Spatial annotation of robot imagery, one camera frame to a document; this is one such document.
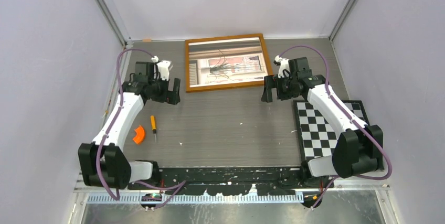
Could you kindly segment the wooden picture frame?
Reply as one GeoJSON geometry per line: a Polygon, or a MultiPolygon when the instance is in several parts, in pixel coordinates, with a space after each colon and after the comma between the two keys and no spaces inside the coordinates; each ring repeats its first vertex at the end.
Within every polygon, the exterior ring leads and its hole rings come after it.
{"type": "Polygon", "coordinates": [[[263,85],[273,74],[263,34],[185,41],[186,92],[263,85]]]}

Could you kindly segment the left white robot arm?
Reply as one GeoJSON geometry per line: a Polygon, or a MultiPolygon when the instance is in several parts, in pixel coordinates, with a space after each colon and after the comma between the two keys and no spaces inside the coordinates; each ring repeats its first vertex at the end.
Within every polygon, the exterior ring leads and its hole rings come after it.
{"type": "Polygon", "coordinates": [[[168,88],[171,68],[169,60],[135,64],[135,72],[123,82],[115,107],[99,134],[78,149],[85,185],[102,187],[105,182],[110,188],[125,189],[137,180],[148,189],[160,185],[157,162],[129,162],[123,148],[134,120],[148,100],[172,105],[180,102],[180,79],[174,79],[172,90],[168,88]]]}

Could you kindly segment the orange handled screwdriver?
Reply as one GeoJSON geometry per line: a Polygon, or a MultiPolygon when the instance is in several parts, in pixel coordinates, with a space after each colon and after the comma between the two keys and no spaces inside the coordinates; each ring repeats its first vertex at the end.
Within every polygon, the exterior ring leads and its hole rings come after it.
{"type": "Polygon", "coordinates": [[[156,119],[154,115],[150,116],[150,122],[151,122],[151,128],[154,136],[154,141],[157,143],[157,126],[156,126],[156,119]]]}

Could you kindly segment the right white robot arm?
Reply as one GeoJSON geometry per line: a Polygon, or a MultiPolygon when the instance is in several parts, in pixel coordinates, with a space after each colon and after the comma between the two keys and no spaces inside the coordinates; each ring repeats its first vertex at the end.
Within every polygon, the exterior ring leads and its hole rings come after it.
{"type": "Polygon", "coordinates": [[[332,155],[307,161],[300,182],[314,187],[321,176],[359,176],[383,168],[383,131],[357,117],[335,94],[323,75],[314,75],[306,57],[285,59],[276,56],[278,74],[264,77],[261,100],[272,102],[272,90],[281,101],[302,96],[319,111],[333,129],[337,143],[332,155]]]}

